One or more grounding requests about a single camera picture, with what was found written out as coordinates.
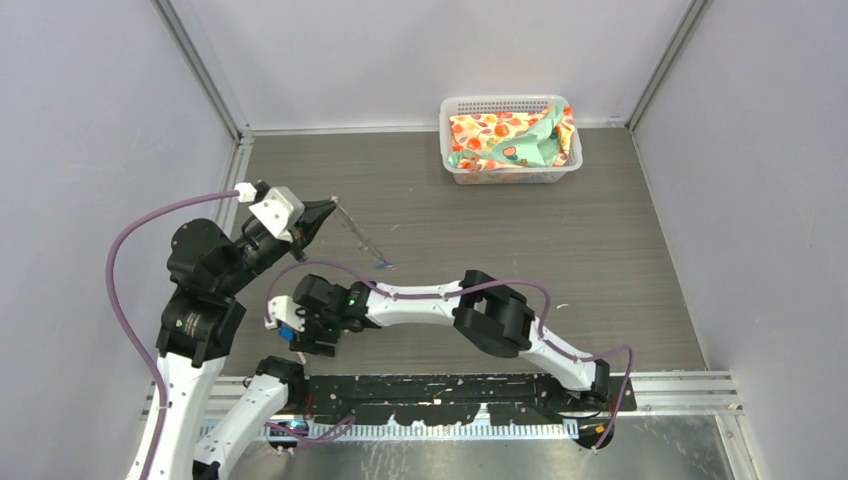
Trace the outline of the large metal keyring disc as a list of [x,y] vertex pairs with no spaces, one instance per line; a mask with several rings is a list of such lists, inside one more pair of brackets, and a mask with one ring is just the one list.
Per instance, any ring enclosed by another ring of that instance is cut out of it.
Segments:
[[342,206],[340,197],[333,195],[330,197],[330,200],[335,205],[334,214],[339,217],[343,227],[347,229],[350,233],[352,233],[357,239],[359,250],[371,255],[374,259],[375,265],[383,262],[390,262],[387,257],[382,253],[382,251],[376,246],[376,244],[370,239],[370,237],[365,233],[363,228]]

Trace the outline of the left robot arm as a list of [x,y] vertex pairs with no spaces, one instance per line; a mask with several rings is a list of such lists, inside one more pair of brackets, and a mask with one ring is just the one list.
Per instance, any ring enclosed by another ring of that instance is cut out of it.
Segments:
[[143,358],[155,392],[131,479],[227,479],[277,412],[298,412],[307,398],[303,367],[270,356],[253,382],[209,432],[207,404],[245,315],[238,293],[286,255],[304,259],[333,199],[303,201],[285,187],[239,183],[227,197],[250,217],[231,239],[213,220],[197,218],[174,233],[166,267],[175,291],[161,315],[155,352]]

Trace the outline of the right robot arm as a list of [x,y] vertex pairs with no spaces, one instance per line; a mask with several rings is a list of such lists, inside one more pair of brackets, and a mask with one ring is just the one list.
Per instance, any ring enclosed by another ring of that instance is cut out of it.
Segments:
[[310,274],[267,308],[270,320],[287,329],[294,351],[332,357],[345,331],[448,326],[487,355],[523,358],[541,368],[584,410],[598,409],[611,395],[606,361],[551,332],[523,294],[479,270],[431,286],[357,281],[345,287]]

